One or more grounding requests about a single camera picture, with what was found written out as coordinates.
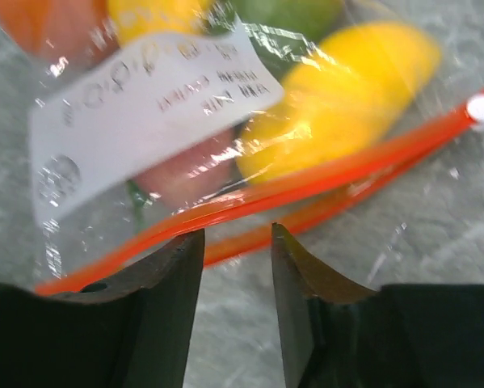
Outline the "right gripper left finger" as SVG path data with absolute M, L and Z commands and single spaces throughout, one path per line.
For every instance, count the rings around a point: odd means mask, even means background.
M 0 283 L 0 387 L 180 387 L 203 230 L 76 292 Z

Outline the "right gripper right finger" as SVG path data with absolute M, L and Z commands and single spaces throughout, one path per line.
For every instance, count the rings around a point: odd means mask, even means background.
M 372 290 L 281 224 L 271 265 L 288 387 L 484 387 L 484 285 Z

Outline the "fake pink peach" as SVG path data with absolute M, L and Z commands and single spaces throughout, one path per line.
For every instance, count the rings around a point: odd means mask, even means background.
M 226 129 L 140 173 L 133 181 L 173 210 L 191 207 L 230 181 L 233 157 L 229 153 L 234 138 L 234 129 Z

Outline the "clear zip top bag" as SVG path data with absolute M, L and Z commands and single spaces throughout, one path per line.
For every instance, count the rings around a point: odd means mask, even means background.
M 202 228 L 205 264 L 232 259 L 484 131 L 482 47 L 457 28 L 383 1 L 0 1 L 31 84 L 34 291 Z

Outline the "fake yellow banana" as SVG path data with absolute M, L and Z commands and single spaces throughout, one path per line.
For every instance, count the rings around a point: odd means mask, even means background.
M 266 182 L 379 141 L 431 81 L 441 57 L 435 39 L 398 21 L 333 33 L 286 74 L 282 100 L 242 130 L 242 177 Z

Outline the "fake yellow bell pepper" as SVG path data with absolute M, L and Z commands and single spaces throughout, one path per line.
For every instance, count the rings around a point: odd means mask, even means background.
M 116 0 L 107 2 L 107 10 L 117 40 L 124 45 L 155 32 L 200 34 L 212 4 L 205 0 Z

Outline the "fake green orange mango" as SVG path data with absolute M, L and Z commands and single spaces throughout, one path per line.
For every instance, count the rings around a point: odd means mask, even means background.
M 250 33 L 318 41 L 337 21 L 344 1 L 230 1 Z

